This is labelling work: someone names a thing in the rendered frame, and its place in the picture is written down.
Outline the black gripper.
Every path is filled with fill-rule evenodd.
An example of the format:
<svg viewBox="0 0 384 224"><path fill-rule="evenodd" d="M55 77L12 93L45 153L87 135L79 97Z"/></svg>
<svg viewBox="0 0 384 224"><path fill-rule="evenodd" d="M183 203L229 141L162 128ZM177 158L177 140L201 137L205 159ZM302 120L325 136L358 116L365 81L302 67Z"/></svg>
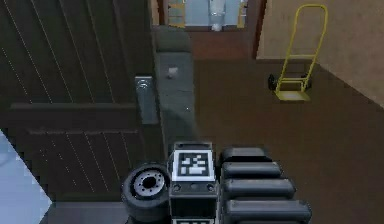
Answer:
<svg viewBox="0 0 384 224"><path fill-rule="evenodd" d="M170 177L165 164L144 163L121 186L122 202L137 224L163 224L169 218Z"/></svg>

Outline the dark brown wooden door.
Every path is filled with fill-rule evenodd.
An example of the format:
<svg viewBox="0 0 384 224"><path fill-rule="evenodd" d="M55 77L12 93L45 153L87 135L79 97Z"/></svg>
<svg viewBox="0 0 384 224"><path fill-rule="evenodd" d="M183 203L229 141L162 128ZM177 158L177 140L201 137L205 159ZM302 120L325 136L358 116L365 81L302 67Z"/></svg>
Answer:
<svg viewBox="0 0 384 224"><path fill-rule="evenodd" d="M0 131L57 202L117 201L128 173L168 156L157 56L190 45L154 0L0 0ZM142 123L135 77L153 79Z"/></svg>

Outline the yellow hand truck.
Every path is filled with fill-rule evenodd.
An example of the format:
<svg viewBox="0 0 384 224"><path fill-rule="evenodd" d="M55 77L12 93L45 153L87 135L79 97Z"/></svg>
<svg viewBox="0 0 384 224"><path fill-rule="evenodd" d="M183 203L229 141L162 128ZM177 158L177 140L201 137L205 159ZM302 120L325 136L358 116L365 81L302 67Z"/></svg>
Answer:
<svg viewBox="0 0 384 224"><path fill-rule="evenodd" d="M312 54L293 54L292 47L293 47L294 39L297 33L299 16L301 11L304 10L305 8L320 8L324 12L322 31L321 31L317 46L315 48L315 51ZM268 88L276 95L276 97L280 101L309 101L310 100L310 97L306 93L306 91L312 87L312 73L314 70L314 66L317 62L319 51L321 49L326 31L327 31L328 18L329 18L328 8L324 4L315 4L315 3L303 4L296 10L294 22L293 22L293 28L290 36L290 41L286 50L280 75L278 78L276 78L273 74L270 74L267 80ZM296 58L296 59L310 58L311 59L311 63L308 71L300 77L286 76L286 70L289 64L289 60L293 58ZM300 88L297 90L283 90L282 86L284 84L299 84Z"/></svg>

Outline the yellow shelf rack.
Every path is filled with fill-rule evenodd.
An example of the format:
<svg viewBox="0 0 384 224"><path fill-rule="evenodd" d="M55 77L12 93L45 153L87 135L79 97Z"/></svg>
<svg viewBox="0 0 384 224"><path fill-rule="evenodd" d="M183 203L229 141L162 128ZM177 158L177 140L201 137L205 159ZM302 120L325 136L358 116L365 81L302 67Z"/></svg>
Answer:
<svg viewBox="0 0 384 224"><path fill-rule="evenodd" d="M237 27L244 28L247 16L248 0L240 0L237 16Z"/></svg>
<svg viewBox="0 0 384 224"><path fill-rule="evenodd" d="M185 27L185 0L168 0L168 25Z"/></svg>

